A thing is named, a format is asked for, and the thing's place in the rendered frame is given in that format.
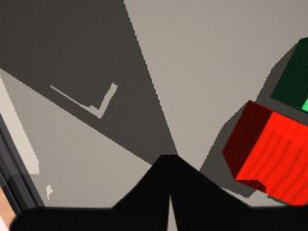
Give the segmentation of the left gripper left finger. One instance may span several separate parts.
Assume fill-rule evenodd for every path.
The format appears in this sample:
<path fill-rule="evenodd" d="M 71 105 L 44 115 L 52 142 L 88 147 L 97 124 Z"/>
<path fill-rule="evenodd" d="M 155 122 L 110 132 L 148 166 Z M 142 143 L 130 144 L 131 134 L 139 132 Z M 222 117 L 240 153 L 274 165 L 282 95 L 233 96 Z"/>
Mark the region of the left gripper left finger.
<path fill-rule="evenodd" d="M 112 208 L 34 207 L 13 218 L 9 231 L 167 231 L 171 163 L 161 155 Z"/>

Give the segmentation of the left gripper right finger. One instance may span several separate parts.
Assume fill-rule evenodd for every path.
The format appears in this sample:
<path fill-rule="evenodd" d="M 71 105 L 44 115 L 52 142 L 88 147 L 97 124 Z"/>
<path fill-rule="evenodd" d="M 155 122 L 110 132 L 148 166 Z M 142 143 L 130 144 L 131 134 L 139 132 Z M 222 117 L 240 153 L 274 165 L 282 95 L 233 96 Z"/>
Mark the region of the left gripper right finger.
<path fill-rule="evenodd" d="M 244 208 L 249 205 L 181 157 L 169 158 L 177 231 L 308 231 L 308 205 Z"/>

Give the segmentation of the dark red cube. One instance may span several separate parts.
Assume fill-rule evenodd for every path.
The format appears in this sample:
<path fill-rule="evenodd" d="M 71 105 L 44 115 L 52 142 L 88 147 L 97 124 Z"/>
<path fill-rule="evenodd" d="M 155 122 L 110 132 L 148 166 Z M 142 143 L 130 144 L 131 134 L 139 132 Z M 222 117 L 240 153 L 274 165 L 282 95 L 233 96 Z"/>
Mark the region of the dark red cube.
<path fill-rule="evenodd" d="M 248 100 L 222 154 L 235 181 L 292 205 L 304 205 L 308 126 L 284 116 Z"/>

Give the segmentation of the green cube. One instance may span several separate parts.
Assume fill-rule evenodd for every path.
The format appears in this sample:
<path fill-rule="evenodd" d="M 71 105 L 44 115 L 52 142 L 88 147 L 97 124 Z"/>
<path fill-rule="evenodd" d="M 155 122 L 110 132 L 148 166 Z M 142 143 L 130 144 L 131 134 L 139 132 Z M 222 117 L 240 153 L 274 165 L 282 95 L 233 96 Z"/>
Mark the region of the green cube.
<path fill-rule="evenodd" d="M 308 38 L 301 38 L 270 98 L 308 115 Z"/>

